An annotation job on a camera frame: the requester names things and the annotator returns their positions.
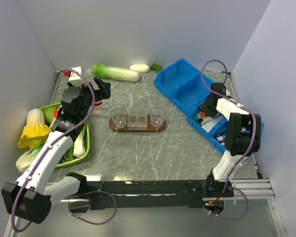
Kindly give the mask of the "clear plastic cup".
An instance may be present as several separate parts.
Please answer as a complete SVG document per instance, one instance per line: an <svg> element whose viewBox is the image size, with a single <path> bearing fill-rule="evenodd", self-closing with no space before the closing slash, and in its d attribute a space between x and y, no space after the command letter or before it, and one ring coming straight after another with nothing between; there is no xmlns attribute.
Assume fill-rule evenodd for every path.
<svg viewBox="0 0 296 237"><path fill-rule="evenodd" d="M124 128L127 124L127 111L125 108L118 107L111 111L111 119L117 128Z"/></svg>
<svg viewBox="0 0 296 237"><path fill-rule="evenodd" d="M159 128L164 123L164 110L162 107L153 107L149 113L150 123L153 127Z"/></svg>

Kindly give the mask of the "clear acrylic toothbrush holder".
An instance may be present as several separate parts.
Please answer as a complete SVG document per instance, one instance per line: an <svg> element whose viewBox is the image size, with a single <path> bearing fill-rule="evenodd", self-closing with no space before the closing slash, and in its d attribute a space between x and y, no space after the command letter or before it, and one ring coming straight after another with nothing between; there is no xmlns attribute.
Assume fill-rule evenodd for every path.
<svg viewBox="0 0 296 237"><path fill-rule="evenodd" d="M127 126L130 130L146 130L148 128L148 116L127 115Z"/></svg>

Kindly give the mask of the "orange toothpaste tube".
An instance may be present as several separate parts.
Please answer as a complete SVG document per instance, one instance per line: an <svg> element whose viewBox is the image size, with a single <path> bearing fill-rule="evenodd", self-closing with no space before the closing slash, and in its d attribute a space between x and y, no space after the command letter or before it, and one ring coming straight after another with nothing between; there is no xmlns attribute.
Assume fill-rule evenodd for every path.
<svg viewBox="0 0 296 237"><path fill-rule="evenodd" d="M207 113L206 112L201 112L200 115L201 115L202 118L205 118L207 116Z"/></svg>

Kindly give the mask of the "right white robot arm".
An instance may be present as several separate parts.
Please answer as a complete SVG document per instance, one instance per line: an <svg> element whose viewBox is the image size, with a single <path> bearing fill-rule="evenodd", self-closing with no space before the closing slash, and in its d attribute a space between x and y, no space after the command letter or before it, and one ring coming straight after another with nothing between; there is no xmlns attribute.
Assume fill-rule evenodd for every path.
<svg viewBox="0 0 296 237"><path fill-rule="evenodd" d="M218 196L223 186L221 182L231 179L242 161L260 149L261 116L244 109L233 98L226 96L223 83L213 83L210 95L201 106L201 117L223 116L227 121L223 157L212 171L214 180L205 185L206 193Z"/></svg>

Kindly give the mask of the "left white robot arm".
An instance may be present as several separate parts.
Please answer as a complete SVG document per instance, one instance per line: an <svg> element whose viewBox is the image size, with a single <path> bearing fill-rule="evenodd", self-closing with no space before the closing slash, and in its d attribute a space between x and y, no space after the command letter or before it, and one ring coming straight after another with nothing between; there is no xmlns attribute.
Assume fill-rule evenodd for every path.
<svg viewBox="0 0 296 237"><path fill-rule="evenodd" d="M74 144L85 122L94 109L94 104L111 96L111 84L95 77L94 82L81 86L70 85L63 92L58 117L51 132L33 163L14 182L7 182L2 197L11 219L23 218L40 224L49 214L52 206L73 195L86 196L88 187L86 177L69 173L61 181L47 186L47 182L65 152Z"/></svg>

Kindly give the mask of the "large white toothpaste tube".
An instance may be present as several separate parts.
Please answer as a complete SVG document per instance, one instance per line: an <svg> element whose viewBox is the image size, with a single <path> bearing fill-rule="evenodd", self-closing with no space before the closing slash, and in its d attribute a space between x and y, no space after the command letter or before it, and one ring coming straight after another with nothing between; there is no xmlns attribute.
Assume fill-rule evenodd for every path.
<svg viewBox="0 0 296 237"><path fill-rule="evenodd" d="M201 126L206 132L209 133L212 130L212 128L222 119L224 119L224 116L222 116L222 115L220 115L216 118L205 117L203 119L203 121L201 122Z"/></svg>

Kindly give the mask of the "white toothbrush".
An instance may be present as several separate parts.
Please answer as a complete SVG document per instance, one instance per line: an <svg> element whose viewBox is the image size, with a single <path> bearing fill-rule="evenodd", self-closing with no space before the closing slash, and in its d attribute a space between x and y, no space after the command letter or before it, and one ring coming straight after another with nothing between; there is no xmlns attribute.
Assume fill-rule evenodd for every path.
<svg viewBox="0 0 296 237"><path fill-rule="evenodd" d="M217 140L220 144L224 145L224 143L225 143L225 137L226 137L226 133L220 133L220 134L218 134L218 135L216 136L216 140Z"/></svg>

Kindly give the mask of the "brown oval wooden tray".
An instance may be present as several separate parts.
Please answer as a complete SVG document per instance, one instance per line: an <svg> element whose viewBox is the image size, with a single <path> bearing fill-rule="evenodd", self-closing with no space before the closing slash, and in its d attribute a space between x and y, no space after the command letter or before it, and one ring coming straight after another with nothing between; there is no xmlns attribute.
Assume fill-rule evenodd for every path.
<svg viewBox="0 0 296 237"><path fill-rule="evenodd" d="M127 115L127 117L118 117L115 122L112 118L109 120L109 127L118 132L159 132L166 126L166 121L161 117L150 118L150 115L139 116Z"/></svg>

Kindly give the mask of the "red chili pepper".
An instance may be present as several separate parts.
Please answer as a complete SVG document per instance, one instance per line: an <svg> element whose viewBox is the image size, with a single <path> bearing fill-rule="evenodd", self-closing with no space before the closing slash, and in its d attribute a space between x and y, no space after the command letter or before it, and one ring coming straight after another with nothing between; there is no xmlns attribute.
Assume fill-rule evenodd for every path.
<svg viewBox="0 0 296 237"><path fill-rule="evenodd" d="M93 106L100 106L102 104L102 101L100 101L100 102L95 102L95 103L93 103Z"/></svg>

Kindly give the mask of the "green napa cabbage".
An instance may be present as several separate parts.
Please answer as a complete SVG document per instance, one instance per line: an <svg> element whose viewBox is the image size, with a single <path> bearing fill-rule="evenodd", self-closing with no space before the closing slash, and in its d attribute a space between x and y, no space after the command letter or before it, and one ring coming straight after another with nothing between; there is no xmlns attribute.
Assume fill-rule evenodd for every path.
<svg viewBox="0 0 296 237"><path fill-rule="evenodd" d="M91 73L101 79L113 79L130 82L137 82L140 79L140 73L136 71L100 63L93 65Z"/></svg>

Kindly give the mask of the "blue compartment bin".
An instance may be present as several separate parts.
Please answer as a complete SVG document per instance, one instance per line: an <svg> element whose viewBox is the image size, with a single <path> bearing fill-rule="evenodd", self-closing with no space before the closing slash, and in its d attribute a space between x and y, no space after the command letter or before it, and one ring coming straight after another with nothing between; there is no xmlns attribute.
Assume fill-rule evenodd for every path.
<svg viewBox="0 0 296 237"><path fill-rule="evenodd" d="M188 123L224 153L225 145L220 144L216 140L216 136L226 133L228 121L223 118L208 133L198 121L193 120L194 116L203 119L200 115L200 107L210 95L210 87L213 83L216 82L201 73L184 58L160 71L154 80L157 89L186 114Z"/></svg>

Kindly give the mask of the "white radish with leaves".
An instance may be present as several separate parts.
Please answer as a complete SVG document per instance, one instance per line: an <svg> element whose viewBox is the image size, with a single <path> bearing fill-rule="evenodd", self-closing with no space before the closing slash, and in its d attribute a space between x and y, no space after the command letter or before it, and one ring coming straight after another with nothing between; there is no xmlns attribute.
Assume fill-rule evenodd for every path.
<svg viewBox="0 0 296 237"><path fill-rule="evenodd" d="M139 73L147 73L149 71L159 72L163 69L163 67L156 63L153 63L151 66L146 64L133 64L129 67L129 69Z"/></svg>

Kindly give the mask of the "orange carrot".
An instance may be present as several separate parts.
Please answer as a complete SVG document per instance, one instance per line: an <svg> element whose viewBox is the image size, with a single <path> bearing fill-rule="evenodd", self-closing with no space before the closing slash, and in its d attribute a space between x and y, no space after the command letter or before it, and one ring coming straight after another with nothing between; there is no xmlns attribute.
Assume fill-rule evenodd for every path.
<svg viewBox="0 0 296 237"><path fill-rule="evenodd" d="M57 119L58 118L58 110L54 109L53 113L54 113L55 118Z"/></svg>

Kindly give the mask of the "green plastic basket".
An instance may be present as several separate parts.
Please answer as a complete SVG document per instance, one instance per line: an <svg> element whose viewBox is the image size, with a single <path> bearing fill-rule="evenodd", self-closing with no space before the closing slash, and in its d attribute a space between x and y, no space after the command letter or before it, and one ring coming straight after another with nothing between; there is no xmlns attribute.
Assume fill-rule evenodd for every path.
<svg viewBox="0 0 296 237"><path fill-rule="evenodd" d="M44 115L45 124L49 124L49 127L51 127L51 122L55 120L56 113L54 110L58 110L60 107L61 103L54 103L40 108ZM83 161L88 156L89 150L90 132L89 123L86 121L74 144L64 153L56 167L61 168Z"/></svg>

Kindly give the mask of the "pale green cabbage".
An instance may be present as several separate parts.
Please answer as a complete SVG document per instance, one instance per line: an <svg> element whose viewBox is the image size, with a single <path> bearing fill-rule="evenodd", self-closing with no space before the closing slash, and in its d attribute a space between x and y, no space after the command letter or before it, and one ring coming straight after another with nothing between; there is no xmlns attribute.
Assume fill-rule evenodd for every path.
<svg viewBox="0 0 296 237"><path fill-rule="evenodd" d="M41 151L43 144L39 144L34 148L29 149L24 152L16 161L16 168L20 173L24 173L27 168L32 164L35 160L39 152Z"/></svg>

